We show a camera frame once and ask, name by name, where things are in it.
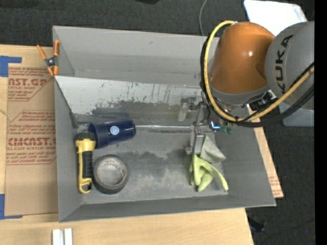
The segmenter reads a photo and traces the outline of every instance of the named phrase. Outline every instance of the yellow cable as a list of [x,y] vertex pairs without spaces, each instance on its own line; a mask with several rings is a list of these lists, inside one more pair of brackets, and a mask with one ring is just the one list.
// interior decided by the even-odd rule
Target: yellow cable
[[[236,21],[224,21],[222,23],[220,23],[219,25],[217,25],[214,30],[212,31],[212,33],[210,34],[209,38],[208,38],[208,42],[205,48],[205,52],[204,52],[204,61],[203,61],[203,77],[204,77],[204,84],[205,84],[205,90],[207,92],[207,96],[209,98],[210,103],[212,104],[214,110],[223,118],[225,118],[226,120],[229,121],[242,121],[245,118],[238,118],[236,120],[235,117],[229,115],[228,113],[225,113],[224,111],[222,111],[219,106],[217,105],[211,90],[210,90],[210,85],[209,85],[209,79],[208,79],[208,56],[209,56],[209,49],[210,49],[210,45],[213,41],[213,38],[215,36],[215,34],[218,32],[218,30],[220,28],[222,28],[225,25],[232,25],[237,23]],[[269,113],[270,111],[272,111],[274,108],[276,108],[280,103],[282,103],[287,97],[289,97],[302,83],[304,83],[304,81],[306,79],[308,79],[310,77],[310,75],[312,73],[314,73],[314,66],[312,66],[310,68],[310,70],[308,70],[287,92],[285,92],[276,102],[274,102],[272,105],[270,105],[268,108],[266,108],[264,111],[254,115],[253,117],[251,117],[249,120],[247,120],[247,122],[250,122],[252,120],[261,118],[262,116],[266,115],[267,113]]]

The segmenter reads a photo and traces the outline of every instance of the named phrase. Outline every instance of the roll of tape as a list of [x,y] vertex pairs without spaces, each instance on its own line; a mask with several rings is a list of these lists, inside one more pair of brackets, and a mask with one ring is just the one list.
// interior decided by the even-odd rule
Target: roll of tape
[[117,156],[107,155],[96,160],[94,185],[98,191],[113,194],[121,191],[129,178],[128,166]]

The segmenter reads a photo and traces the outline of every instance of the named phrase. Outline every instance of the blue tape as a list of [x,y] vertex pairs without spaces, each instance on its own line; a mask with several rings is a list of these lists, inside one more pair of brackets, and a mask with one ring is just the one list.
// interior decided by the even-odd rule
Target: blue tape
[[0,76],[8,77],[8,64],[21,63],[21,57],[0,56]]
[[10,218],[21,218],[22,216],[8,216],[5,217],[5,195],[0,194],[0,220],[1,219],[10,219]]

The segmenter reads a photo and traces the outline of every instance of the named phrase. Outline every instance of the black carpet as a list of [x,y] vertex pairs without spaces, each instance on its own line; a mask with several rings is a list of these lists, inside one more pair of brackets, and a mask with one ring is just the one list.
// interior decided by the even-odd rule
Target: black carpet
[[[205,0],[0,0],[0,43],[52,46],[52,26],[78,26],[201,35],[199,12]],[[224,20],[248,20],[244,0],[208,0],[202,12],[207,35]],[[315,20],[315,0],[295,3]],[[277,207],[247,209],[265,223],[253,231],[255,245],[314,245],[314,128],[264,128],[285,197]]]

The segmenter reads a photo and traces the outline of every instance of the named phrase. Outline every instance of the blue can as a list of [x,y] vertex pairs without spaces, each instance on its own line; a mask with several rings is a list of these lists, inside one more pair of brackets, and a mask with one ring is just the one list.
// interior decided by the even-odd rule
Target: blue can
[[96,137],[96,149],[131,139],[136,134],[135,124],[130,119],[93,122],[89,125],[89,131]]

